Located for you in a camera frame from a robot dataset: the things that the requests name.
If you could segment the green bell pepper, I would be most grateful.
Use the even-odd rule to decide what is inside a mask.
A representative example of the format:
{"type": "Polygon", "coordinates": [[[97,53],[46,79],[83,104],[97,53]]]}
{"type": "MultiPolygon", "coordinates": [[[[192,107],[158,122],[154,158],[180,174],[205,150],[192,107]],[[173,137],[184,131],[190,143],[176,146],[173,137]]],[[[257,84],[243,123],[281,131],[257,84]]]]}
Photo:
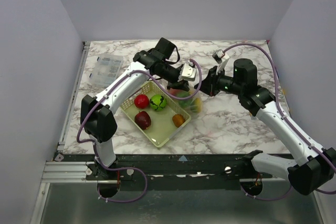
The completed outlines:
{"type": "Polygon", "coordinates": [[[178,98],[179,101],[184,101],[189,99],[190,94],[186,91],[178,90],[175,96],[178,98]]]}

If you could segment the clear zip top bag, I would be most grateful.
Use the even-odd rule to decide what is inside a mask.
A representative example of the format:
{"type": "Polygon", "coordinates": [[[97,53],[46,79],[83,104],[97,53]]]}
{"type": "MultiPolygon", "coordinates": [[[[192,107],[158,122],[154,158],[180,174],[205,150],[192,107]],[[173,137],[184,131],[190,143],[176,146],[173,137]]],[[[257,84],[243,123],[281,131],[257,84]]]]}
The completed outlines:
{"type": "MultiPolygon", "coordinates": [[[[178,92],[178,90],[175,89],[170,89],[167,90],[169,94],[175,96],[175,94],[178,92]]],[[[195,92],[195,88],[189,86],[189,90],[187,91],[190,95],[192,95],[195,92]]],[[[196,98],[201,98],[200,93],[198,92],[195,96],[193,96],[192,98],[188,99],[188,100],[184,100],[184,101],[179,101],[177,99],[174,99],[174,101],[181,107],[183,108],[185,111],[187,111],[189,114],[198,114],[198,113],[193,113],[190,110],[190,104],[193,102],[193,100],[195,100],[196,98]]]]}

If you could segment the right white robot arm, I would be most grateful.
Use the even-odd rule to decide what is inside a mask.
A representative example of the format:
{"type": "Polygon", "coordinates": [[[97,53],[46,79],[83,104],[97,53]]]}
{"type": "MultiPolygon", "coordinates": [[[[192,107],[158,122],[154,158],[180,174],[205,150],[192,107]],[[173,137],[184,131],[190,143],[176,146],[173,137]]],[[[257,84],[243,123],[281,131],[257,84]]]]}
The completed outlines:
{"type": "Polygon", "coordinates": [[[238,97],[250,114],[262,121],[282,141],[292,159],[253,151],[241,165],[249,178],[266,173],[287,180],[302,195],[308,195],[334,176],[335,149],[325,149],[305,133],[276,103],[275,96],[258,84],[257,67],[249,59],[234,61],[233,76],[219,67],[209,69],[200,90],[210,97],[223,91],[238,97]]]}

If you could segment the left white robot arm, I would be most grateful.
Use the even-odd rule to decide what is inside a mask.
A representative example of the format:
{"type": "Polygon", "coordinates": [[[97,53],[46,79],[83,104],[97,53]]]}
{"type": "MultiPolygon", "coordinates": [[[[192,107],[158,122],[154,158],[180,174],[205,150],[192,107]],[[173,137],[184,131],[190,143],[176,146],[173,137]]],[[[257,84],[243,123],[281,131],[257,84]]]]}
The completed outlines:
{"type": "Polygon", "coordinates": [[[126,71],[111,85],[95,97],[86,95],[81,102],[80,130],[91,136],[96,159],[100,163],[98,173],[104,179],[116,175],[116,155],[112,137],[117,130],[114,114],[126,98],[135,93],[152,75],[188,90],[187,82],[193,81],[196,70],[185,63],[178,68],[172,66],[170,56],[177,47],[165,38],[148,51],[135,54],[126,71]]]}

